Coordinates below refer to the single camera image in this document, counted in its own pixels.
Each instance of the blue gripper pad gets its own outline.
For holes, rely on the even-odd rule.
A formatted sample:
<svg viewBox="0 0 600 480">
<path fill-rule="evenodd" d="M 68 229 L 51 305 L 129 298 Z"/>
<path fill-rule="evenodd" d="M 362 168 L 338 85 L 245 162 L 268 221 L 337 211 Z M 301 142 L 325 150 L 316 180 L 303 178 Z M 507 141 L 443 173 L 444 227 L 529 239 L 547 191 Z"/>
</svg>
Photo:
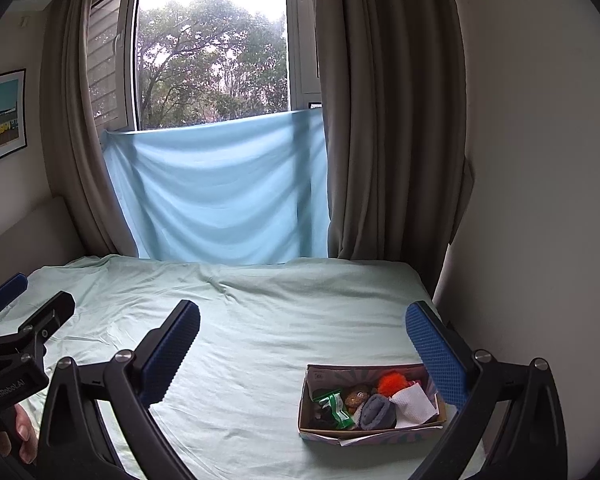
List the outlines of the blue gripper pad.
<svg viewBox="0 0 600 480">
<path fill-rule="evenodd" d="M 466 373 L 460 361 L 417 303 L 407 307 L 405 325 L 409 338 L 445 402 L 458 410 L 462 409 L 468 395 Z"/>
<path fill-rule="evenodd" d="M 192 301 L 170 322 L 141 370 L 140 402 L 146 408 L 160 402 L 200 330 L 200 310 Z"/>
<path fill-rule="evenodd" d="M 0 286 L 0 312 L 15 300 L 20 294 L 27 290 L 27 277 L 24 274 L 16 274 Z"/>
</svg>

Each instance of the screw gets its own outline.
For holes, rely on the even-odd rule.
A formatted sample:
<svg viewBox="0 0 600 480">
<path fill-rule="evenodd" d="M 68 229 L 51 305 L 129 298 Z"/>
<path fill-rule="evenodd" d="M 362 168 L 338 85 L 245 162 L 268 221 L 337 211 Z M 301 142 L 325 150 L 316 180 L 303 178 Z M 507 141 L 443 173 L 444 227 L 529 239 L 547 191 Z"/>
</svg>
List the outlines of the screw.
<svg viewBox="0 0 600 480">
<path fill-rule="evenodd" d="M 114 356 L 114 359 L 119 363 L 126 363 L 131 360 L 133 355 L 134 353 L 131 350 L 121 350 Z"/>
<path fill-rule="evenodd" d="M 63 357 L 62 359 L 60 359 L 58 361 L 57 366 L 61 370 L 64 370 L 65 368 L 68 368 L 69 366 L 71 366 L 71 362 L 72 362 L 72 359 L 70 357 Z"/>
<path fill-rule="evenodd" d="M 534 360 L 534 366 L 538 370 L 544 372 L 549 367 L 549 363 L 547 361 L 545 361 L 544 359 L 542 359 L 541 357 L 539 357 L 538 359 Z"/>
<path fill-rule="evenodd" d="M 474 353 L 475 360 L 479 363 L 488 363 L 493 359 L 493 356 L 486 350 L 476 350 Z"/>
</svg>

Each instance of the finger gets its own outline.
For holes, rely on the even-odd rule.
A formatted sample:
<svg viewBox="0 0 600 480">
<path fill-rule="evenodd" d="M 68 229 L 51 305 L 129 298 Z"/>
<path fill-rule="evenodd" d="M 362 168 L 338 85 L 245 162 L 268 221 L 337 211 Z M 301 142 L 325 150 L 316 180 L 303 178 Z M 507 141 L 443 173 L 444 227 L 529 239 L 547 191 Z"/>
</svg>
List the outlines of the finger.
<svg viewBox="0 0 600 480">
<path fill-rule="evenodd" d="M 31 430 L 29 432 L 29 439 L 22 443 L 20 446 L 20 459 L 25 464 L 30 464 L 36 459 L 38 455 L 38 438 L 36 433 Z"/>
<path fill-rule="evenodd" d="M 11 442 L 9 441 L 9 436 L 0 431 L 0 454 L 2 456 L 8 456 L 11 452 Z"/>
<path fill-rule="evenodd" d="M 31 420 L 22 406 L 16 404 L 14 407 L 16 409 L 16 431 L 20 435 L 20 438 L 26 442 L 29 439 Z"/>
<path fill-rule="evenodd" d="M 20 446 L 20 459 L 30 464 L 36 459 L 38 455 L 38 438 L 36 436 L 36 430 L 34 430 L 31 423 L 31 419 L 27 412 L 24 411 L 23 407 L 16 404 L 16 431 L 22 439 L 22 446 Z"/>
</svg>

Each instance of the light green bed sheet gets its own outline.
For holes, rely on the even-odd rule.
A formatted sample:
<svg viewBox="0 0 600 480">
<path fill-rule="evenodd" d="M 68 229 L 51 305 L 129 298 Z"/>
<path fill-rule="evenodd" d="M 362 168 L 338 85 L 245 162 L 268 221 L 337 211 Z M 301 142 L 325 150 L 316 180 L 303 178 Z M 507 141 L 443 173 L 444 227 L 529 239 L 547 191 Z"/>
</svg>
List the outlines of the light green bed sheet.
<svg viewBox="0 0 600 480">
<path fill-rule="evenodd" d="M 434 441 L 336 447 L 300 439 L 307 364 L 420 362 L 404 328 L 408 304 L 430 299 L 406 264 L 302 258 L 272 266 L 175 264 L 123 256 L 45 267 L 0 314 L 13 332 L 59 290 L 74 316 L 47 343 L 46 373 L 135 348 L 180 300 L 200 307 L 200 333 L 152 415 L 199 480 L 408 478 Z M 38 426 L 46 392 L 24 407 Z M 127 471 L 142 478 L 107 403 L 105 418 Z M 449 418 L 454 414 L 447 407 Z M 484 461 L 478 446 L 465 475 Z"/>
</svg>

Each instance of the orange pom pom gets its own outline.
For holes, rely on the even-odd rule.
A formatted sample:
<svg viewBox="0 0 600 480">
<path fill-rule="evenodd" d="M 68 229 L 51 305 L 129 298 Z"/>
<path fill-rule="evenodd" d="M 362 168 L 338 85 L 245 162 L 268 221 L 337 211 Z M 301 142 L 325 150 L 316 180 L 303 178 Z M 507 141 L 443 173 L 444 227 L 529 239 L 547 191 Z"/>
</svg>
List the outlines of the orange pom pom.
<svg viewBox="0 0 600 480">
<path fill-rule="evenodd" d="M 408 381 L 406 377 L 398 372 L 391 372 L 378 381 L 378 393 L 385 397 L 391 397 L 400 390 L 413 385 L 413 381 Z"/>
</svg>

